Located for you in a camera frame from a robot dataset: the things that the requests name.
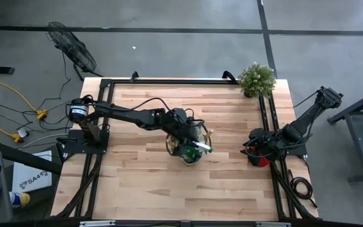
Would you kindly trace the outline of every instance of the small plant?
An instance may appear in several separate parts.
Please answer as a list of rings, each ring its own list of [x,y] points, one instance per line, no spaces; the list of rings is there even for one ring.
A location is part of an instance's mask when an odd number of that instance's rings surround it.
[[[238,76],[241,92],[248,98],[258,95],[269,98],[275,84],[273,72],[272,68],[254,62]]]

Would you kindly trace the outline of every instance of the green plant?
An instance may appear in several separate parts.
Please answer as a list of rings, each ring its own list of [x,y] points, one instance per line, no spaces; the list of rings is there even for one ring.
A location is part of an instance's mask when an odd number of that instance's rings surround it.
[[[254,62],[242,71],[238,80],[245,96],[251,98],[261,94],[269,98],[275,84],[274,70]]]

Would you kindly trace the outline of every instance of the concrete floor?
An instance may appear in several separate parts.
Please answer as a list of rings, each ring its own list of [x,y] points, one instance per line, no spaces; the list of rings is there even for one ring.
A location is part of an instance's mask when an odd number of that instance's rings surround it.
[[[363,30],[363,0],[263,0],[263,4],[269,29]],[[255,0],[0,0],[0,24],[44,26],[54,20],[67,26],[261,28]],[[130,76],[138,71],[140,76],[218,78],[224,70],[237,75],[254,61],[267,63],[262,35],[76,35],[96,59],[97,71],[105,76]],[[339,109],[326,111],[315,122],[314,136],[307,144],[308,162],[320,217],[363,224],[363,183],[347,183],[347,177],[362,173],[360,161],[345,122],[334,126],[326,122],[327,116],[363,97],[363,37],[273,35],[271,44],[278,77],[289,80],[294,103],[322,85],[345,95]],[[72,81],[62,101],[48,102],[47,108],[79,96],[82,83],[68,62],[67,75]],[[18,89],[34,105],[57,96],[65,81],[61,53],[45,32],[0,32],[0,66],[16,68],[13,76],[0,75],[0,81]],[[2,87],[0,103],[29,110],[18,96]],[[297,107],[297,115],[309,106]],[[1,108],[0,113],[24,122],[19,113],[8,115]],[[49,121],[63,116],[64,108],[58,108]],[[0,124],[9,132],[17,128],[2,118]],[[32,133],[27,141],[44,135]],[[1,133],[0,142],[18,147]],[[29,152],[38,150],[30,148]]]

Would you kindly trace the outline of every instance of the wooden table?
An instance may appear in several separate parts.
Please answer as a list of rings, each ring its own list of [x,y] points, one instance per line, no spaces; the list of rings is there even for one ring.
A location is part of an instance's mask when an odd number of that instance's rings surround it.
[[[97,98],[100,80],[86,78],[81,96]],[[192,108],[215,130],[214,152],[185,166],[166,152],[164,132],[110,119],[93,219],[278,220],[270,168],[252,166],[239,152],[249,132],[263,127],[258,98],[245,98],[237,85],[118,84],[113,103],[131,108],[152,97],[163,98],[170,108]],[[274,100],[281,127],[295,119],[286,80],[277,80]],[[142,108],[162,106],[156,100]],[[79,188],[84,159],[76,154],[64,163],[51,215],[62,211]],[[295,177],[309,179],[302,160],[289,156],[286,161]],[[282,199],[287,214],[285,193]],[[317,216],[309,201],[302,203]]]

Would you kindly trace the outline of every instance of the electric fan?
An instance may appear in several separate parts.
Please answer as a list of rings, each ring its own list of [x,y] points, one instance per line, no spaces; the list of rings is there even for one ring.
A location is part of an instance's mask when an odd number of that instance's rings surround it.
[[[91,73],[103,77],[95,73],[96,61],[86,49],[85,44],[79,41],[67,27],[58,21],[53,21],[49,23],[49,28],[51,28],[49,35],[54,42],[54,46],[61,50],[74,63],[74,69],[81,81],[84,79],[77,67],[84,73]]]

